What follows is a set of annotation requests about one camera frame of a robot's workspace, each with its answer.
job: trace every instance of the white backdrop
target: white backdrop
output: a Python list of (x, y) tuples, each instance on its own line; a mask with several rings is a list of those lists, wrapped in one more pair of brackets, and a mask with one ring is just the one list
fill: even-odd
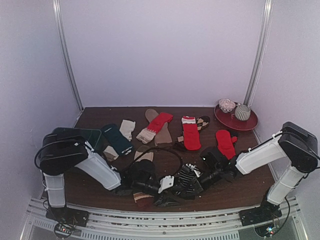
[(43, 137), (80, 111), (68, 81), (52, 0), (0, 3), (0, 240), (20, 239), (43, 192), (34, 156)]
[(63, 0), (85, 107), (244, 100), (264, 0)]

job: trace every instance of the white wall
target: white wall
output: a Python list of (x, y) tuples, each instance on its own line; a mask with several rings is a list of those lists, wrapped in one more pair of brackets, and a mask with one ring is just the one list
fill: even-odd
[(244, 100), (264, 0), (64, 0), (82, 103), (213, 106)]
[(51, 0), (0, 0), (0, 239), (18, 239), (30, 197), (43, 190), (33, 163), (42, 138), (79, 113)]
[[(291, 121), (320, 141), (320, 1), (274, 1), (270, 35), (252, 109), (259, 117), (262, 140)], [(287, 160), (272, 165), (280, 175)], [(320, 234), (320, 172), (296, 191), (310, 240)]]

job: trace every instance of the sock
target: sock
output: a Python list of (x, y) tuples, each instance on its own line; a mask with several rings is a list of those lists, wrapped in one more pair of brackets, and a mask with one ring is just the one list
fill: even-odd
[(152, 139), (154, 139), (155, 135), (160, 132), (165, 123), (171, 122), (173, 117), (174, 116), (169, 113), (161, 112), (150, 122), (148, 127), (142, 129), (136, 138), (144, 144), (149, 143)]
[(144, 192), (133, 190), (133, 199), (139, 209), (145, 210), (152, 206), (155, 201), (155, 197)]
[(132, 140), (132, 132), (135, 130), (136, 122), (135, 121), (129, 121), (129, 120), (122, 120), (121, 126), (120, 126), (120, 133), (128, 139), (129, 141)]
[[(149, 108), (145, 111), (145, 118), (149, 121), (149, 123), (151, 123), (152, 120), (155, 119), (158, 115), (159, 113), (157, 113), (157, 111), (152, 108)], [(161, 130), (154, 136), (154, 145), (161, 148), (172, 146), (172, 138), (168, 130), (167, 122), (164, 123)]]
[[(136, 122), (135, 121), (129, 121), (129, 120), (122, 120), (121, 126), (120, 126), (120, 133), (129, 141), (132, 140), (132, 132), (136, 127)], [(112, 146), (107, 146), (106, 149), (103, 151), (104, 155), (109, 161), (114, 161), (116, 160), (119, 155), (115, 151), (115, 149)]]
[(116, 160), (119, 157), (118, 153), (112, 146), (107, 146), (103, 153), (110, 162)]
[(181, 121), (185, 148), (190, 151), (199, 150), (201, 148), (201, 144), (196, 118), (193, 116), (183, 116)]
[[(134, 159), (137, 159), (143, 152), (145, 152), (148, 149), (149, 147), (146, 145), (140, 146), (135, 152)], [(140, 159), (138, 159), (136, 163), (140, 162), (141, 160), (148, 160), (150, 162), (153, 162), (154, 153), (152, 151), (146, 153)], [(133, 189), (133, 199), (139, 209), (146, 210), (148, 207), (152, 206), (152, 204), (154, 203), (155, 197), (152, 195), (146, 194), (138, 189)]]
[(121, 134), (114, 123), (105, 125), (101, 131), (119, 156), (127, 155), (134, 149), (132, 143)]
[(237, 137), (231, 137), (230, 132), (227, 130), (219, 130), (215, 133), (215, 138), (219, 151), (225, 155), (228, 160), (232, 159), (236, 155), (233, 143), (237, 141)]
[[(200, 133), (201, 130), (207, 128), (210, 123), (210, 117), (209, 116), (201, 116), (196, 119), (196, 126), (198, 128), (198, 132)], [(180, 136), (177, 137), (176, 141), (174, 142), (173, 149), (186, 152), (187, 149), (184, 145), (184, 132), (180, 134)]]

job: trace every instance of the dark green sock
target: dark green sock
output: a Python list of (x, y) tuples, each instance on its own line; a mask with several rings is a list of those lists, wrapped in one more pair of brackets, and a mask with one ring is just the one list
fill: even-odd
[(134, 150), (132, 143), (122, 135), (116, 124), (105, 125), (101, 131), (119, 156), (127, 155)]

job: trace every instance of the red sock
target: red sock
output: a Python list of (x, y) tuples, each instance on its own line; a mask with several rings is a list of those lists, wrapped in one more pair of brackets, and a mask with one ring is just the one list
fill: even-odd
[(142, 129), (136, 138), (144, 144), (149, 143), (154, 139), (155, 135), (160, 132), (165, 123), (171, 122), (173, 117), (174, 116), (169, 113), (161, 112), (146, 128)]
[(219, 130), (215, 133), (216, 141), (218, 142), (219, 151), (226, 156), (227, 159), (232, 159), (236, 155), (234, 143), (237, 137), (231, 137), (227, 130)]
[(201, 148), (201, 144), (196, 118), (193, 116), (183, 116), (181, 121), (183, 126), (183, 144), (185, 148), (190, 151), (199, 150)]
[(160, 132), (165, 123), (171, 122), (173, 117), (174, 116), (169, 113), (160, 112), (160, 114), (149, 123), (146, 129), (157, 134), (158, 132)]

